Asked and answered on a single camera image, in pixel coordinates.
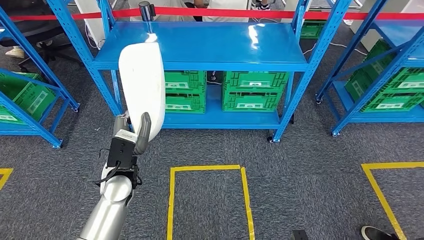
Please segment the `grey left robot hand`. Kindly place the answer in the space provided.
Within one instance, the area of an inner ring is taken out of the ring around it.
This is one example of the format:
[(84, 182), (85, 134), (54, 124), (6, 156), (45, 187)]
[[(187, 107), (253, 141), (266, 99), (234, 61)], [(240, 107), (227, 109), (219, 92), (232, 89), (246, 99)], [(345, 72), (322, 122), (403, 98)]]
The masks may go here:
[(144, 112), (140, 118), (140, 128), (137, 133), (129, 131), (127, 118), (124, 115), (118, 115), (114, 119), (114, 139), (123, 142), (123, 147), (128, 143), (129, 147), (133, 147), (132, 154), (135, 156), (142, 155), (148, 146), (151, 118), (148, 112)]

